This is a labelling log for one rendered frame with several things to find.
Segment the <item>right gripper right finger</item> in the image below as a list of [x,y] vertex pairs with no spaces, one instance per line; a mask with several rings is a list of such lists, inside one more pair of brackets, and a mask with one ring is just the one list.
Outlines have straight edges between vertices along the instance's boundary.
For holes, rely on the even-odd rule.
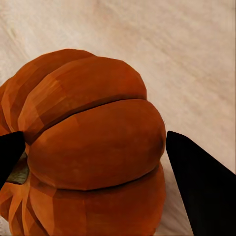
[[236,175],[180,133],[166,151],[194,236],[236,236]]

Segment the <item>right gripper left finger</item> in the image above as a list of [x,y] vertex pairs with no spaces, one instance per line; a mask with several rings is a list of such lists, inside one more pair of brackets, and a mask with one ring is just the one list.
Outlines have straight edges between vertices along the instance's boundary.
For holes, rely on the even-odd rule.
[[22,131],[0,136],[0,190],[26,149]]

